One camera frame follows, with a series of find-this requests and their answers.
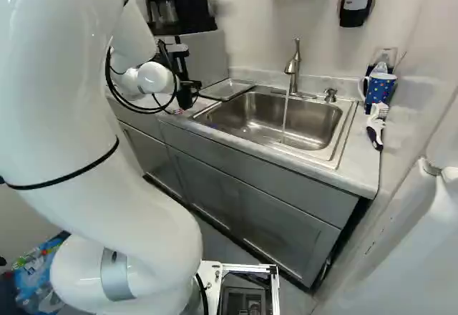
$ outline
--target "running water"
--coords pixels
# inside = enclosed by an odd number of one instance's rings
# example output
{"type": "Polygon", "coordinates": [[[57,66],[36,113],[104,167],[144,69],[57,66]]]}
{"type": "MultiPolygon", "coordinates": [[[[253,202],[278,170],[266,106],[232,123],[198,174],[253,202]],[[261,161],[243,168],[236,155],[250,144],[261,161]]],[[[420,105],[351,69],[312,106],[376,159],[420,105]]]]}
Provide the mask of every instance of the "running water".
{"type": "Polygon", "coordinates": [[[289,88],[286,90],[285,112],[283,113],[283,126],[281,130],[281,143],[285,143],[286,113],[288,113],[289,88]]]}

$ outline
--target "black cable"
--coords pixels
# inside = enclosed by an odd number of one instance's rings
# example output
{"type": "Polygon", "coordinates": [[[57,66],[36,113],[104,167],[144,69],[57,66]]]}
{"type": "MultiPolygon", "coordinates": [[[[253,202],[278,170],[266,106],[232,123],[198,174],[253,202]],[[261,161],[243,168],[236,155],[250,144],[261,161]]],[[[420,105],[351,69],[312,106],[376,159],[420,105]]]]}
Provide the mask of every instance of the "black cable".
{"type": "Polygon", "coordinates": [[[170,100],[167,102],[167,104],[165,105],[162,105],[162,106],[159,106],[159,107],[155,107],[155,108],[147,108],[147,107],[141,107],[141,106],[137,106],[137,105],[134,105],[132,104],[131,102],[129,102],[128,100],[126,100],[119,92],[118,90],[116,89],[116,87],[113,85],[113,81],[112,81],[112,78],[111,78],[111,75],[110,75],[110,70],[112,70],[111,68],[111,57],[112,57],[112,54],[111,54],[111,47],[108,49],[108,52],[107,52],[107,58],[106,58],[106,61],[105,61],[105,79],[107,80],[107,85],[108,85],[108,88],[110,90],[110,92],[112,93],[113,97],[125,108],[129,109],[130,111],[133,111],[133,112],[136,112],[136,113],[141,113],[141,114],[144,114],[144,115],[153,115],[153,114],[156,114],[156,113],[159,113],[159,112],[162,112],[162,111],[165,111],[165,109],[170,105],[172,104],[173,100],[175,99],[176,95],[177,95],[177,91],[178,91],[178,85],[177,85],[177,80],[176,80],[176,73],[175,73],[175,70],[173,68],[173,65],[172,65],[172,62],[170,61],[169,57],[168,57],[168,53],[167,53],[167,50],[165,48],[165,43],[163,41],[159,41],[158,42],[158,47],[159,47],[159,50],[161,52],[161,54],[164,55],[166,61],[167,61],[167,64],[168,64],[168,67],[170,69],[170,71],[172,72],[173,74],[173,83],[174,83],[174,90],[173,90],[173,94],[170,98],[170,100]]]}
{"type": "Polygon", "coordinates": [[[109,66],[109,68],[110,68],[111,71],[114,72],[115,74],[118,74],[118,75],[124,75],[124,74],[126,74],[126,73],[118,73],[118,72],[116,72],[116,71],[113,69],[112,66],[109,66]]]}
{"type": "Polygon", "coordinates": [[[200,289],[200,295],[202,296],[203,315],[208,315],[208,299],[207,299],[207,293],[205,292],[206,289],[203,286],[202,279],[200,278],[198,273],[195,274],[195,278],[198,281],[199,289],[200,289]]]}

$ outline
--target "faucet handle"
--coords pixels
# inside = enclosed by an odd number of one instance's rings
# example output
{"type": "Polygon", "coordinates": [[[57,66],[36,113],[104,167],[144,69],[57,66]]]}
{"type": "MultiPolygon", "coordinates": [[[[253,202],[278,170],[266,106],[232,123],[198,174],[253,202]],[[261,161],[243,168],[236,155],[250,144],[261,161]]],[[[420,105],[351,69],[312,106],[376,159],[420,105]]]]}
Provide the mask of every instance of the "faucet handle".
{"type": "Polygon", "coordinates": [[[324,94],[325,94],[325,95],[330,95],[330,96],[336,95],[336,94],[337,94],[337,89],[334,89],[334,88],[326,88],[326,89],[324,90],[324,94]]]}
{"type": "Polygon", "coordinates": [[[326,98],[324,98],[324,100],[326,102],[336,102],[337,99],[336,99],[336,94],[337,94],[337,89],[334,89],[334,88],[326,88],[324,90],[324,94],[326,95],[326,98]]]}

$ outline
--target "wall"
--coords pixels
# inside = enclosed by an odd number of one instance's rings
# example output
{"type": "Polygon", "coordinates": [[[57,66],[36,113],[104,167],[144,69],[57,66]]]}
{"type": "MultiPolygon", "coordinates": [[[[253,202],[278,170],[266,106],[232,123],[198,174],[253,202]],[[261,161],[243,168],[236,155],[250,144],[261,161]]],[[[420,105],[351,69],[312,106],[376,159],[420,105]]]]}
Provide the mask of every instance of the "wall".
{"type": "Polygon", "coordinates": [[[393,195],[456,93],[458,3],[376,0],[371,17],[360,29],[338,27],[338,0],[221,3],[218,25],[226,32],[233,66],[281,71],[293,51],[290,40],[294,36],[303,39],[303,74],[359,76],[365,72],[375,46],[399,47],[400,56],[407,51],[396,71],[399,88],[384,133],[379,194],[316,294],[321,305],[336,302],[331,309],[340,309],[327,314],[344,314],[341,306],[345,307],[349,297],[345,290],[363,278],[361,265],[370,273],[384,260],[382,255],[377,261],[362,264],[366,252],[389,225],[384,214],[403,201],[395,198],[392,202],[393,195]]]}
{"type": "Polygon", "coordinates": [[[338,25],[339,0],[219,0],[230,65],[283,71],[302,38],[302,73],[355,77],[375,47],[405,50],[421,0],[376,0],[362,28],[338,25]]]}
{"type": "MultiPolygon", "coordinates": [[[[406,207],[408,197],[399,186],[409,168],[424,153],[429,136],[457,94],[457,30],[458,0],[423,0],[407,54],[396,71],[400,79],[384,135],[385,151],[381,160],[379,194],[351,239],[352,249],[348,249],[337,261],[318,295],[322,301],[328,300],[329,309],[340,309],[337,314],[347,314],[341,307],[342,304],[348,305],[352,297],[355,297],[350,290],[366,288],[364,283],[369,279],[372,280],[372,286],[376,285],[372,275],[379,273],[377,270],[384,261],[389,260],[390,250],[394,249],[395,244],[384,244],[380,248],[380,242],[387,231],[393,231],[392,218],[396,217],[396,212],[399,214],[406,207]],[[377,250],[377,255],[368,261],[366,257],[369,249],[370,252],[377,250]]],[[[416,195],[414,200],[417,204],[422,197],[424,194],[416,195]]],[[[403,241],[401,233],[405,230],[402,228],[392,234],[396,238],[394,241],[403,241]]],[[[380,294],[387,292],[386,289],[379,289],[380,294]]],[[[429,294],[415,297],[424,299],[429,294]]],[[[422,314],[428,314],[428,308],[424,309],[422,314]]],[[[349,314],[363,314],[355,303],[347,306],[347,310],[349,314]]],[[[420,313],[404,311],[404,314],[420,313]]]]}
{"type": "Polygon", "coordinates": [[[0,256],[9,265],[15,258],[58,234],[60,230],[35,213],[19,195],[0,186],[0,256]]]}

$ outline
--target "cabinet door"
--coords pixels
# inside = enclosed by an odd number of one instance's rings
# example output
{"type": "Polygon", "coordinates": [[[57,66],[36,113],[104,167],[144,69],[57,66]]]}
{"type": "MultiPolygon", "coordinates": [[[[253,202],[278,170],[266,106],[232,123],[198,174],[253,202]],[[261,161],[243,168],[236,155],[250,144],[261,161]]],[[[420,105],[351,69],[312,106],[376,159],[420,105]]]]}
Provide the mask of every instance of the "cabinet door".
{"type": "Polygon", "coordinates": [[[144,172],[182,198],[182,187],[165,144],[129,125],[120,124],[144,172]]]}
{"type": "Polygon", "coordinates": [[[311,286],[340,230],[240,182],[244,240],[311,286]]]}
{"type": "Polygon", "coordinates": [[[228,175],[173,148],[188,200],[219,224],[238,231],[241,222],[240,198],[228,175]]]}

